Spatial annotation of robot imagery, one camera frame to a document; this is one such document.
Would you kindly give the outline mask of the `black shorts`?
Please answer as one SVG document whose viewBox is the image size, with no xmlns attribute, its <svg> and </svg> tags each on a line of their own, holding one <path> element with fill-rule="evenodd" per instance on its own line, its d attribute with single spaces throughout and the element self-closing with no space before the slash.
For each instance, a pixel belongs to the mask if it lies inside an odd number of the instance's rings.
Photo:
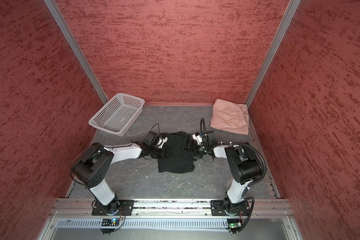
<svg viewBox="0 0 360 240">
<path fill-rule="evenodd" d="M 195 153 L 189 147 L 191 136 L 183 131 L 164 134 L 168 140 L 164 143 L 166 157 L 158 159 L 158 169 L 160 173 L 169 172 L 174 174 L 185 174 L 193 172 L 195 169 Z"/>
</svg>

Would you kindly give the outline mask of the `pink drawstring shorts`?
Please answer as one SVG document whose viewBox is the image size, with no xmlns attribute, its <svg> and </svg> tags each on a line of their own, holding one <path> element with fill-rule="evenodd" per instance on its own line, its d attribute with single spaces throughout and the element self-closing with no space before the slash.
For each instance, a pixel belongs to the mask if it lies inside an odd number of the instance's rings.
<svg viewBox="0 0 360 240">
<path fill-rule="evenodd" d="M 249 114 L 245 104 L 216 99 L 213 105 L 211 127 L 239 135 L 249 134 Z"/>
</svg>

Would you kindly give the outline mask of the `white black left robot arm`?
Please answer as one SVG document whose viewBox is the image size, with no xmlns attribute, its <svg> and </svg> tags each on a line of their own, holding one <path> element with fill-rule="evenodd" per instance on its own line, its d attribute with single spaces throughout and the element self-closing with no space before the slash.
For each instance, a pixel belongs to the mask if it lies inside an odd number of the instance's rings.
<svg viewBox="0 0 360 240">
<path fill-rule="evenodd" d="M 70 169 L 72 178 L 77 178 L 95 197 L 92 214 L 114 216 L 125 212 L 118 196 L 106 181 L 106 174 L 112 164 L 144 157 L 162 159 L 168 157 L 165 147 L 156 148 L 142 142 L 127 145 L 104 146 L 94 143 L 83 150 L 73 161 Z"/>
</svg>

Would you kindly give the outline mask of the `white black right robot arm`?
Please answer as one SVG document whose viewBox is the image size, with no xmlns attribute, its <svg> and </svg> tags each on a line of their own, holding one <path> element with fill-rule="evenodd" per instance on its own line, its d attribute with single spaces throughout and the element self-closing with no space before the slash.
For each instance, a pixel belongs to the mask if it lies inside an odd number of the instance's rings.
<svg viewBox="0 0 360 240">
<path fill-rule="evenodd" d="M 247 192 L 266 175 L 267 166 L 262 155 L 248 143 L 223 143 L 208 147 L 206 144 L 192 140 L 189 151 L 198 158 L 209 155 L 213 158 L 226 159 L 233 177 L 226 197 L 223 200 L 211 201 L 213 216 L 235 216 L 250 214 Z"/>
</svg>

